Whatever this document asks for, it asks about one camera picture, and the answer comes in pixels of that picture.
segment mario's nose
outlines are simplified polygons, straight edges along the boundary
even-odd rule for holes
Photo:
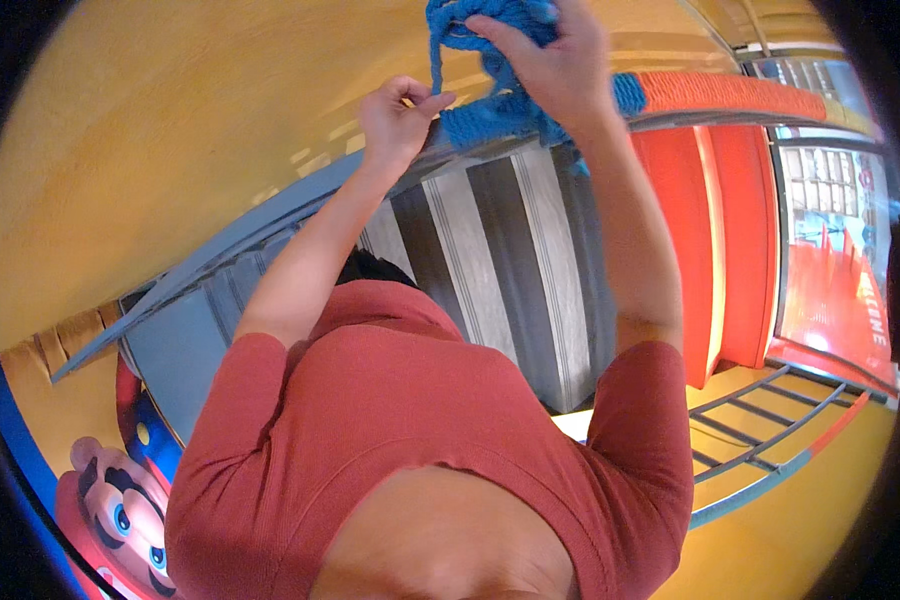
[[[123,510],[138,532],[151,546],[163,548],[163,520],[144,494],[136,489],[123,493]]]

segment light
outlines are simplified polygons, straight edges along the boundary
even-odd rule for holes
[[[827,343],[827,340],[819,333],[807,333],[804,335],[804,340],[806,341],[807,346],[814,350],[818,350],[822,353],[830,352],[830,344]]]

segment yellow wall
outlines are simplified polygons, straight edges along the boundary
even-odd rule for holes
[[[70,447],[93,436],[122,449],[117,427],[117,348],[109,346],[51,385],[50,373],[119,316],[116,303],[84,311],[0,353],[6,383],[36,447],[57,477],[71,471]]]
[[[809,0],[748,0],[768,42],[837,43]],[[745,0],[688,0],[731,46],[759,42]]]
[[[84,0],[0,139],[0,350],[125,293],[363,145],[357,101],[429,81],[420,0]],[[732,72],[678,0],[598,5],[619,69]],[[447,88],[479,97],[473,53]]]
[[[687,386],[687,405],[698,406],[720,398],[768,373],[735,366],[711,377],[703,390]],[[824,386],[794,377],[784,376],[776,383],[817,399],[828,393]],[[791,419],[798,419],[809,410],[766,391],[748,394],[746,400]],[[761,456],[774,462],[789,460],[826,431],[844,410],[827,407]],[[720,407],[708,415],[761,439],[780,431],[780,426],[732,406]],[[568,429],[582,427],[586,435],[589,414],[558,416],[554,420]],[[720,460],[743,451],[706,435],[704,432],[710,431],[706,426],[692,426],[691,444],[696,450]],[[654,600],[803,597],[863,508],[893,427],[893,412],[875,403],[868,404],[825,450],[790,479],[743,508],[691,531],[683,546],[679,569],[654,594]],[[576,437],[579,431],[575,429],[570,435]],[[696,463],[695,468],[697,473],[704,470]],[[741,465],[709,479],[694,487],[694,509],[725,498],[764,474],[755,467]]]

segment blue yarn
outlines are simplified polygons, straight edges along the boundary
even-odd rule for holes
[[[474,15],[495,18],[522,31],[538,46],[557,39],[558,11],[550,0],[429,0],[432,93],[444,85],[441,45],[480,52],[483,70],[493,79],[485,98],[440,113],[440,121],[458,150],[468,150],[494,139],[539,134],[540,145],[554,146],[570,140],[564,128],[534,102],[516,77],[514,67],[495,46],[469,30],[464,21]],[[633,73],[613,76],[613,95],[624,116],[639,114],[647,106],[643,88]],[[580,158],[575,169],[589,175]]]

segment blue wall stripe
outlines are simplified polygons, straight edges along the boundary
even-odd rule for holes
[[[64,552],[60,543],[54,537],[54,533],[40,517],[39,509],[27,498],[13,474],[8,472],[10,467],[6,463],[12,460],[20,468],[27,483],[36,493],[36,497],[43,504],[44,509],[46,509],[47,514],[52,519],[54,515],[54,500],[57,493],[57,476],[43,458],[43,454],[37,448],[36,442],[31,436],[30,429],[24,423],[23,414],[20,414],[17,403],[13,399],[11,387],[7,383],[7,377],[1,364],[0,435],[10,451],[10,456],[0,457],[0,466],[3,466],[2,468],[5,469],[3,473],[0,473],[0,476],[8,483],[6,487],[9,491],[9,499],[20,508],[21,517],[29,526],[30,533],[36,537],[39,545],[46,551],[48,561],[55,567],[62,579],[61,583],[70,589],[72,597],[85,598],[86,594],[74,575],[66,552]]]
[[[23,414],[13,399],[11,386],[4,375],[4,367],[0,364],[0,434],[10,448],[13,460],[20,466],[37,498],[51,515],[54,513],[54,498],[57,493],[57,475],[43,458],[36,446],[30,429],[24,422]]]

